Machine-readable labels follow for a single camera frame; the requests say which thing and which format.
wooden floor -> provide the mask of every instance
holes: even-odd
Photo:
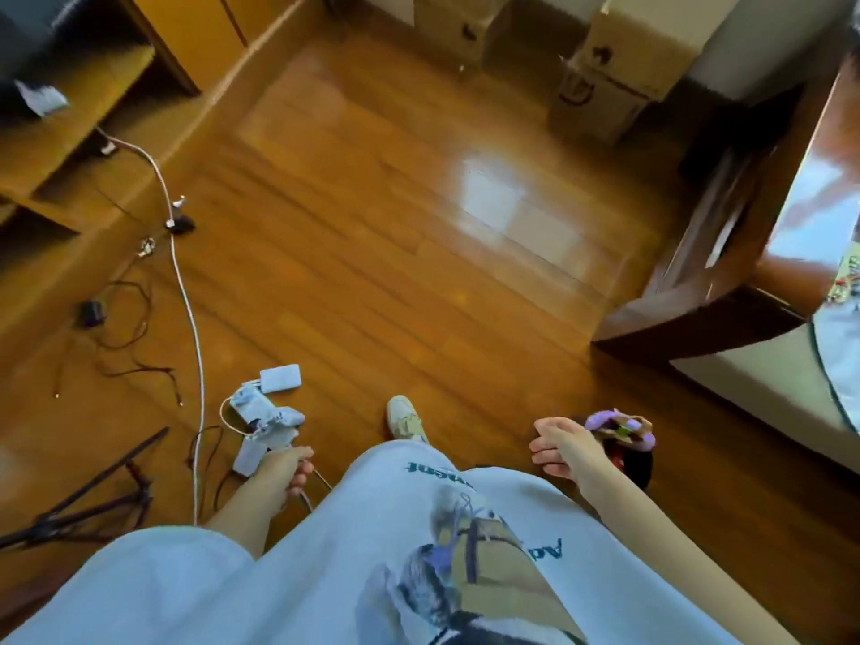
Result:
[[[661,507],[793,629],[859,642],[857,478],[690,385],[589,349],[600,317],[637,295],[687,212],[673,175],[682,140],[658,118],[616,151],[566,145],[543,124],[551,58],[508,45],[487,73],[458,74],[378,16],[350,24],[310,44],[196,184],[175,191],[199,224],[177,246],[207,422],[260,369],[299,363],[304,385],[275,400],[307,414],[301,440],[336,481],[385,439],[394,394],[412,398],[462,469],[538,473],[527,450],[538,417],[644,414],[660,442]],[[0,531],[165,425],[166,443],[143,460],[156,480],[150,521],[190,520],[196,368],[165,245],[129,276],[151,285],[155,304],[136,354],[176,368],[184,407],[165,376],[103,378],[90,335],[56,335],[0,395]],[[127,290],[110,307],[107,336],[121,340],[143,307]],[[112,370],[130,364],[127,353],[99,357]],[[213,460],[207,516],[237,446],[225,435]],[[118,478],[102,497],[127,488]],[[310,495],[323,497],[317,481]],[[289,509],[274,536],[300,516]],[[0,585],[87,552],[5,553]]]

hand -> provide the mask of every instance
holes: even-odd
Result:
[[[576,421],[541,419],[535,429],[540,436],[529,444],[532,462],[542,465],[547,475],[575,482],[586,499],[595,484],[618,474],[603,446]]]
[[[307,446],[268,452],[254,477],[278,485],[288,495],[299,495],[307,484],[308,476],[314,472],[314,465],[310,462],[313,456],[313,449]]]

white sneaker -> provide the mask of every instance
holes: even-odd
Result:
[[[395,396],[388,401],[388,429],[395,439],[409,439],[411,441],[427,441],[424,426],[415,411],[412,401],[405,396]]]

person's left hand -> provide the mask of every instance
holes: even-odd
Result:
[[[299,495],[307,484],[308,476],[314,472],[314,465],[310,462],[313,456],[313,449],[307,446],[268,452],[254,477],[284,488],[288,495]]]

cardboard box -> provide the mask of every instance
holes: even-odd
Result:
[[[584,63],[661,101],[738,0],[608,0],[592,20]]]
[[[550,128],[614,144],[649,103],[644,95],[589,69],[577,52],[564,64],[562,83],[550,109]]]
[[[465,64],[482,64],[511,26],[511,4],[480,20],[446,0],[415,0],[415,28]]]
[[[449,6],[459,9],[465,18],[481,20],[496,15],[511,0],[442,0]]]

